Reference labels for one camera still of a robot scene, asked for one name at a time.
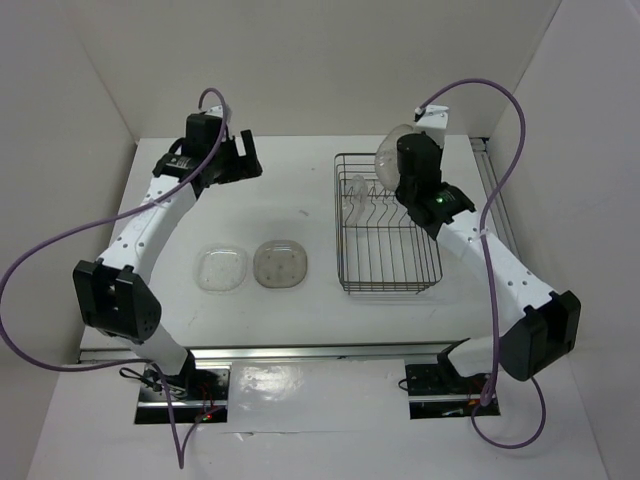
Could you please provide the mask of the clear glass plate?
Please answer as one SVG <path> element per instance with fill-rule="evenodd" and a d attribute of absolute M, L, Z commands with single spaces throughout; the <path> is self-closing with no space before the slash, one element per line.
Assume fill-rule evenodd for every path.
<path fill-rule="evenodd" d="M 343 224 L 346 227 L 356 226 L 362 217 L 368 196 L 368 185 L 362 175 L 355 175 L 344 184 L 343 192 Z"/>
<path fill-rule="evenodd" d="M 212 244 L 196 256 L 193 277 L 196 285 L 209 293 L 228 293 L 239 288 L 248 270 L 248 254 L 240 247 Z"/>

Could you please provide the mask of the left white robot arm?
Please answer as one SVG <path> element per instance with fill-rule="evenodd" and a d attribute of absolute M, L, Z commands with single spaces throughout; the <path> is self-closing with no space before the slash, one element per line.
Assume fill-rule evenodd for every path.
<path fill-rule="evenodd" d="M 234 137 L 220 116 L 189 115 L 184 136 L 156 163 L 141 205 L 118 237 L 97 260 L 81 261 L 73 270 L 84 324 L 157 365 L 163 389 L 176 399 L 196 390 L 195 359 L 161 324 L 162 306 L 149 287 L 153 269 L 207 188 L 262 172 L 251 131 Z"/>

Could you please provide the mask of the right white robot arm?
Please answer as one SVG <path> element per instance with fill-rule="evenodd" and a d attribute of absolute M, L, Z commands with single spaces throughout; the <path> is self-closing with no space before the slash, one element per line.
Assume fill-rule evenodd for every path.
<path fill-rule="evenodd" d="M 396 142 L 399 185 L 395 195 L 413 223 L 461 261 L 490 289 L 492 333 L 462 340 L 438 357 L 436 379 L 460 391 L 472 376 L 502 368 L 526 381 L 576 343 L 581 302 L 536 277 L 481 223 L 473 202 L 443 181 L 442 150 L 424 133 Z"/>

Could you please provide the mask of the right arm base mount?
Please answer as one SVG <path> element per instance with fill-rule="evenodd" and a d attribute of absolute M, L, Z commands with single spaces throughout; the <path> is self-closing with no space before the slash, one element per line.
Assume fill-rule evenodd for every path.
<path fill-rule="evenodd" d="M 480 405 L 481 392 L 489 379 L 488 373 L 462 377 L 454 369 L 449 354 L 460 346 L 458 341 L 436 355 L 434 363 L 413 363 L 405 366 L 405 376 L 397 386 L 409 398 L 412 420 L 499 416 L 500 407 L 494 395 L 488 406 Z"/>

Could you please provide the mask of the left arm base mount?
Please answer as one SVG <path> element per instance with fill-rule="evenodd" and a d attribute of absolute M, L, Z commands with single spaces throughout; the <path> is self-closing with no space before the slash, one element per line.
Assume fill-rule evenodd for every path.
<path fill-rule="evenodd" d="M 141 373 L 123 367 L 119 375 L 138 384 L 134 423 L 136 425 L 169 424 L 167 396 L 159 374 L 151 367 Z M 228 419 L 231 365 L 202 364 L 197 369 L 194 386 L 187 389 L 169 385 L 176 424 L 192 424 L 197 418 L 204 424 L 222 424 Z"/>

